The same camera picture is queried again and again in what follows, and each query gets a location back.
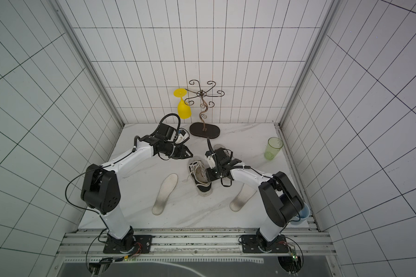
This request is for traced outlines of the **black white sneaker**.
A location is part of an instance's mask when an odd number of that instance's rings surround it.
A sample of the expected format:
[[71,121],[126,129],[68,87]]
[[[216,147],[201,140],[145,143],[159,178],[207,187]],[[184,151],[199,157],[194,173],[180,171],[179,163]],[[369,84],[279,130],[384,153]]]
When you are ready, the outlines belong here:
[[188,162],[188,170],[198,194],[202,197],[209,196],[213,190],[206,173],[205,162],[200,157],[193,157]]

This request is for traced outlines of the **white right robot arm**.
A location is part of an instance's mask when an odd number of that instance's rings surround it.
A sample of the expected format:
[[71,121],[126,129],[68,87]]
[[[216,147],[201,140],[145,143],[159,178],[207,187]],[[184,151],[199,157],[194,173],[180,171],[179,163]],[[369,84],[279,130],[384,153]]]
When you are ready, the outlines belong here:
[[206,151],[205,157],[209,164],[206,169],[209,181],[227,178],[244,184],[238,194],[239,203],[245,204],[256,192],[260,193],[267,219],[257,236],[264,242],[273,242],[286,225],[301,218],[305,202],[285,173],[259,172],[234,158],[232,152],[223,147]]

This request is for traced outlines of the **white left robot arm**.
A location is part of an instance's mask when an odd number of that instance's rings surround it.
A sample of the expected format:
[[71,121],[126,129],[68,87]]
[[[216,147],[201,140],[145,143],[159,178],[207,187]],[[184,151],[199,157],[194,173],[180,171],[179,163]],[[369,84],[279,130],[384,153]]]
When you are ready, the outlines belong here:
[[185,129],[160,123],[152,134],[135,136],[134,146],[119,157],[87,168],[81,199],[101,217],[110,237],[121,241],[132,230],[120,208],[119,181],[142,162],[159,154],[175,160],[192,158],[192,152],[185,146],[189,138]]

